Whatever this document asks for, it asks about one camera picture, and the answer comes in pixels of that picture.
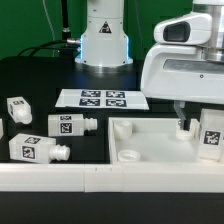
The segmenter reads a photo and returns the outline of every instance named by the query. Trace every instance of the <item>green background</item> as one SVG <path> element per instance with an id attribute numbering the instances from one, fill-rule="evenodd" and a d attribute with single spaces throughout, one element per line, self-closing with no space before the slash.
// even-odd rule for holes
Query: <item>green background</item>
<path id="1" fill-rule="evenodd" d="M 160 21 L 189 13 L 192 0 L 137 0 L 143 48 L 138 31 L 135 0 L 125 0 L 124 30 L 130 38 L 130 56 L 144 59 L 154 44 L 153 29 Z M 56 39 L 61 39 L 61 1 L 46 0 Z M 79 38 L 86 28 L 87 0 L 68 0 L 72 37 Z M 42 0 L 0 0 L 0 59 L 15 56 L 27 47 L 52 40 Z M 40 56 L 51 56 L 42 51 Z"/>

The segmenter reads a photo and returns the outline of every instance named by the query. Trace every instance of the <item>blue light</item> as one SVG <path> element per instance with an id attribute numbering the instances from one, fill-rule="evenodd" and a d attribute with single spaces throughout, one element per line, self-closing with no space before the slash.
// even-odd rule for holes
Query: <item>blue light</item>
<path id="1" fill-rule="evenodd" d="M 82 60 L 82 44 L 83 44 L 83 41 L 82 41 L 82 36 L 81 36 L 81 44 L 80 44 L 80 48 L 81 48 L 80 58 L 81 58 L 81 60 Z"/>

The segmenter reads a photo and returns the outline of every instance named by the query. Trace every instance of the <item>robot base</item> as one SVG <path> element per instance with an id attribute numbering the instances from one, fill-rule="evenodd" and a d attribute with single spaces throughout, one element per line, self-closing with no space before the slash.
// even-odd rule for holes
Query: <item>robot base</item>
<path id="1" fill-rule="evenodd" d="M 130 58 L 128 60 L 128 64 L 124 64 L 116 67 L 103 67 L 103 66 L 91 66 L 84 63 L 75 62 L 75 67 L 77 69 L 93 72 L 93 73 L 118 73 L 118 72 L 126 72 L 131 71 L 133 69 L 133 60 Z"/>

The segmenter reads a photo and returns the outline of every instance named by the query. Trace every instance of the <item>black table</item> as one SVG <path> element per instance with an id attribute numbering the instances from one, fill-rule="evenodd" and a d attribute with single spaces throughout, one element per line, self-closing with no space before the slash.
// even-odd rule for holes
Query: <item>black table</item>
<path id="1" fill-rule="evenodd" d="M 9 159 L 8 141 L 23 132 L 47 136 L 47 116 L 83 113 L 97 118 L 97 131 L 76 138 L 76 149 L 67 163 L 109 163 L 108 117 L 176 117 L 173 102 L 149 100 L 150 112 L 119 110 L 56 109 L 63 88 L 139 90 L 142 62 L 129 72 L 97 75 L 75 69 L 71 61 L 58 58 L 10 57 L 0 61 L 0 117 L 5 136 L 0 160 Z M 15 124 L 6 107 L 8 97 L 23 96 L 32 106 L 32 125 Z M 188 103 L 188 115 L 199 118 L 202 105 Z M 72 138 L 57 139 L 73 144 Z M 1 223 L 223 223 L 223 194 L 193 193 L 0 193 Z"/>

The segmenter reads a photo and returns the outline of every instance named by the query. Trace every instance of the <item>white cylinder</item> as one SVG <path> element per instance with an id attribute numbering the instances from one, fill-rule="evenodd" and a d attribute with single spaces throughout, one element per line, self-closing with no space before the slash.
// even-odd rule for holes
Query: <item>white cylinder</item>
<path id="1" fill-rule="evenodd" d="M 32 114 L 28 110 L 19 110 L 17 112 L 17 118 L 23 124 L 29 124 L 32 121 Z"/>
<path id="2" fill-rule="evenodd" d="M 97 130 L 97 120 L 93 118 L 86 118 L 85 119 L 85 130 L 91 131 L 91 130 Z"/>
<path id="3" fill-rule="evenodd" d="M 114 135 L 116 139 L 127 140 L 132 136 L 132 123 L 130 121 L 114 122 Z"/>
<path id="4" fill-rule="evenodd" d="M 51 160 L 68 160 L 70 156 L 70 149 L 66 146 L 52 146 L 50 150 L 50 159 Z"/>
<path id="5" fill-rule="evenodd" d="M 191 121 L 190 130 L 185 131 L 180 129 L 179 121 L 176 123 L 176 137 L 183 141 L 190 141 L 195 138 L 197 125 Z"/>

